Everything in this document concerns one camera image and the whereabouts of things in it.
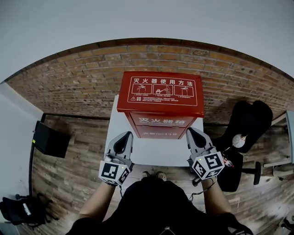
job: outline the black chair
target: black chair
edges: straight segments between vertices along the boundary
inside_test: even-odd
[[[270,107],[261,101],[249,104],[246,101],[239,101],[233,108],[228,127],[222,137],[212,140],[217,151],[224,152],[224,155],[233,163],[234,168],[225,167],[218,175],[220,188],[226,192],[235,192],[238,189],[241,172],[254,174],[254,185],[260,180],[261,164],[256,162],[255,169],[243,169],[243,156],[250,150],[253,144],[269,129],[272,121]],[[232,146],[232,139],[235,135],[246,136],[243,147]]]
[[[40,196],[43,195],[39,193],[37,198],[16,195],[17,200],[3,197],[3,201],[0,202],[1,213],[3,217],[11,221],[13,225],[25,223],[32,228],[50,223],[47,219],[47,215],[54,220],[58,220],[58,218],[53,217],[46,211],[46,208],[52,203],[52,200],[43,204]]]

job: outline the warning label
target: warning label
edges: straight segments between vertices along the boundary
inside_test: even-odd
[[[197,106],[195,81],[182,78],[132,77],[128,102]]]

